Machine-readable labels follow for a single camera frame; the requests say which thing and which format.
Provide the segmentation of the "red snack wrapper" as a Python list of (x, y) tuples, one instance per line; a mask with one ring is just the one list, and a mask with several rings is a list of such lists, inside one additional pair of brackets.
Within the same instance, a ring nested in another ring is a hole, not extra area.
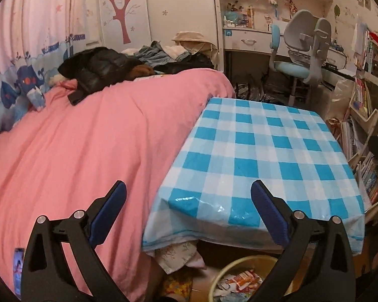
[(225, 275), (218, 282), (217, 287), (228, 292), (248, 292), (258, 289), (262, 282), (262, 278), (250, 269), (237, 275)]

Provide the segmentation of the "yellow trash bin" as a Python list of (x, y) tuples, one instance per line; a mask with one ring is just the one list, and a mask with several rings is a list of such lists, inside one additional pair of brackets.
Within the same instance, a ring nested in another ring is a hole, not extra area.
[(248, 301), (278, 261), (266, 255), (248, 256), (231, 262), (216, 275), (208, 301)]

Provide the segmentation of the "smartphone on bed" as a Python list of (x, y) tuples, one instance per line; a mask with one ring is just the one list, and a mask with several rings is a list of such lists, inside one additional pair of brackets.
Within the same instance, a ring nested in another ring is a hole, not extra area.
[(22, 270), (24, 264), (24, 248), (15, 248), (13, 255), (13, 283), (14, 293), (21, 299)]

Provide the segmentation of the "white bookshelf with books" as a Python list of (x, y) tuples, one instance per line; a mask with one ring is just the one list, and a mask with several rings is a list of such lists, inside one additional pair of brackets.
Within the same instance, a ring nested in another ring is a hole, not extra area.
[(365, 221), (378, 220), (378, 158), (370, 145), (378, 141), (378, 35), (365, 30), (356, 41), (356, 75), (340, 143), (363, 198)]

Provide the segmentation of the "clear plastic bag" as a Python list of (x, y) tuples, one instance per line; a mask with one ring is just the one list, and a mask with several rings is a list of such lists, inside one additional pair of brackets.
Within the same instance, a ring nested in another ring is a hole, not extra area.
[(342, 121), (354, 92), (354, 81), (343, 79), (337, 81), (331, 93), (328, 111), (325, 120), (337, 119)]

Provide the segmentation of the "pink bed duvet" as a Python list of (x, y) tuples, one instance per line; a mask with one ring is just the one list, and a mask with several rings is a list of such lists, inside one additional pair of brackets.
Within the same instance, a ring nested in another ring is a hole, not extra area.
[(125, 81), (72, 105), (75, 87), (59, 83), (43, 110), (0, 134), (0, 276), (13, 287), (15, 250), (38, 216), (69, 217), (123, 181), (128, 198), (96, 252), (127, 298), (144, 301), (161, 276), (141, 251), (158, 188), (209, 99), (233, 88), (212, 69)]

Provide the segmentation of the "floral cloth under table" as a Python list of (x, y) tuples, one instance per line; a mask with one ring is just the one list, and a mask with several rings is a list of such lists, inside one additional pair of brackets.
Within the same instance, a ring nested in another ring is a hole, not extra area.
[(168, 275), (175, 273), (184, 266), (204, 269), (205, 262), (197, 251), (197, 243), (198, 241), (187, 241), (157, 249), (153, 258)]

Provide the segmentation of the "grey blue desk chair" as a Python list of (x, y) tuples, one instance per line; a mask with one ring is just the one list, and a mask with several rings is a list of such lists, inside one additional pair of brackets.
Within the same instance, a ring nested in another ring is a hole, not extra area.
[[(269, 67), (294, 79), (288, 101), (293, 106), (296, 98), (297, 81), (310, 88), (322, 83), (322, 66), (326, 62), (331, 43), (331, 24), (326, 18), (318, 18), (308, 10), (299, 10), (287, 24), (284, 34), (278, 25), (270, 26), (271, 56)], [(283, 38), (288, 48), (290, 62), (277, 61), (276, 56)]]

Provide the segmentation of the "blue white checkered tablecloth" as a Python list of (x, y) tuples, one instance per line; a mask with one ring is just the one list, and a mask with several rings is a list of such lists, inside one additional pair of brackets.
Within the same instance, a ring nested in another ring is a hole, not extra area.
[(256, 180), (310, 218), (340, 217), (352, 252), (361, 253), (363, 198), (324, 120), (309, 110), (217, 97), (157, 192), (143, 250), (193, 240), (274, 249), (250, 198)]

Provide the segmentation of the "white desk with drawer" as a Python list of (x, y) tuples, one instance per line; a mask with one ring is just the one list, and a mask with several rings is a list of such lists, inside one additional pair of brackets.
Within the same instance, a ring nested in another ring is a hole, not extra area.
[[(258, 31), (255, 29), (224, 28), (224, 47), (230, 51), (247, 51), (271, 54), (270, 43), (272, 35), (270, 32)], [(330, 48), (327, 55), (327, 62), (335, 65), (337, 69), (345, 69), (346, 56), (333, 48)]]

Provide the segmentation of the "beige hat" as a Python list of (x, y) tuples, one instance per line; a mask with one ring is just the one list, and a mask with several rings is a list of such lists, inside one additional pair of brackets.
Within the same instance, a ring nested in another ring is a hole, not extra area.
[(192, 55), (201, 53), (212, 59), (218, 53), (216, 45), (199, 32), (180, 31), (172, 41), (178, 46), (183, 46)]

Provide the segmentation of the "black puffer jacket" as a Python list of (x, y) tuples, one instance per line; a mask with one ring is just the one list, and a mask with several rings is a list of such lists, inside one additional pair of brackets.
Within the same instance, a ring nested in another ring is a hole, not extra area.
[(90, 94), (126, 81), (131, 71), (142, 64), (134, 56), (97, 47), (64, 60), (58, 67), (58, 72), (66, 79), (77, 80), (77, 89), (68, 95), (71, 105), (75, 106)]

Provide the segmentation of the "pile of clothes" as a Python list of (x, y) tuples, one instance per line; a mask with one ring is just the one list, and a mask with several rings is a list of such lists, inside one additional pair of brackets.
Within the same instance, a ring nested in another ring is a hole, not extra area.
[(175, 45), (167, 46), (152, 41), (149, 46), (128, 48), (122, 53), (136, 57), (156, 73), (177, 74), (188, 69), (216, 69), (217, 49), (209, 42), (176, 41)]

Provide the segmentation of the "whale pattern curtain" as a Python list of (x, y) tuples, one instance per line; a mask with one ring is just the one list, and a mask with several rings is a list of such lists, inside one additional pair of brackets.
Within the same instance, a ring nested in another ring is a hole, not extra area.
[(0, 133), (46, 107), (50, 79), (88, 43), (88, 0), (0, 2)]

